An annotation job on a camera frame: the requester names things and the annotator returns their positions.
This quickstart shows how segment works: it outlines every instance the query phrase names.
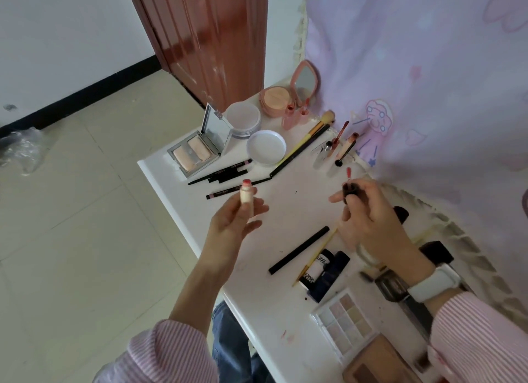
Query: mirror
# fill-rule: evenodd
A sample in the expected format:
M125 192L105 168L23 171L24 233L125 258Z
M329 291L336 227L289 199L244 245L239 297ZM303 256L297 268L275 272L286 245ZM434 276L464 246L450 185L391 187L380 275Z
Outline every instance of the mirror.
M290 83L297 106L304 106L317 88L317 74L307 60L303 60L295 69Z

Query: white table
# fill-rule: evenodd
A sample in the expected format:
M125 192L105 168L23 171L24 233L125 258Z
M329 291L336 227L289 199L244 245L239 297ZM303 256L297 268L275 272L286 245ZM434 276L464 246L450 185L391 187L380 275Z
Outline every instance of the white table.
M257 95L247 101L260 108ZM262 116L262 129L283 135L288 151L314 124L315 121L310 121L285 132L280 119ZM331 136L333 133L325 133L273 180L257 186L258 196L265 199L270 211L262 216L262 227L244 240L234 272L224 287L225 301L277 383L342 381L342 367L310 315L319 305L307 297L302 287L292 287L294 279L326 236L273 276L268 273L270 266L320 228L328 225L332 229L341 213L343 204L331 204L327 198L346 180L346 167L329 179L327 166L319 171L312 168L314 156L310 153L316 144ZM188 186L167 153L177 140L138 164L199 256L211 216L229 197L206 200L206 194L241 184L243 178L265 178L273 168L252 163L248 166L249 173L238 179L223 184L204 181ZM192 180L247 158L246 141L232 139L226 154ZM393 205L404 205L398 201L391 199ZM427 221L412 217L411 213L405 227L408 233L415 235L427 227ZM334 253L344 250L338 235L327 248ZM342 288L350 287L375 328L392 342L407 362L412 363L425 350L426 341L397 304L386 301L375 284L359 278L361 267L361 261L351 254L351 261L321 304ZM427 382L438 376L430 369L421 378Z

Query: blue jeans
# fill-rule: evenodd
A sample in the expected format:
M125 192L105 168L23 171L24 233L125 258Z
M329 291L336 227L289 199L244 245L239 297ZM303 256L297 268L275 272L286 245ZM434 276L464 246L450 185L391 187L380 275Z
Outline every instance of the blue jeans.
M213 311L213 335L220 383L274 383L259 354L250 356L249 340L224 301Z

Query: door frame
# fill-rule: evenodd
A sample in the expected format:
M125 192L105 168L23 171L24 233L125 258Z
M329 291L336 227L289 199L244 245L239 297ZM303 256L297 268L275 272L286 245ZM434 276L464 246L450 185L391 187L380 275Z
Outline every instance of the door frame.
M168 66L167 59L165 58L165 55L163 54L163 50L158 40L156 31L154 30L154 27L152 25L152 22L150 21L147 11L145 10L145 5L143 4L143 1L142 0L132 0L132 4L134 4L134 7L136 8L136 12L139 15L141 24L143 25L143 28L145 29L145 32L147 33L147 36L150 41L150 44L152 45L152 48L154 48L154 53L156 54L156 58L158 58L159 63L162 66L162 69L172 74Z

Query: pink curtain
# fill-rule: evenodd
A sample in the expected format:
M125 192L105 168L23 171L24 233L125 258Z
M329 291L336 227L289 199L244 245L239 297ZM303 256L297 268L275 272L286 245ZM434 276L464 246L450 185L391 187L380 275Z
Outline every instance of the pink curtain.
M317 112L452 217L528 304L528 0L307 0Z

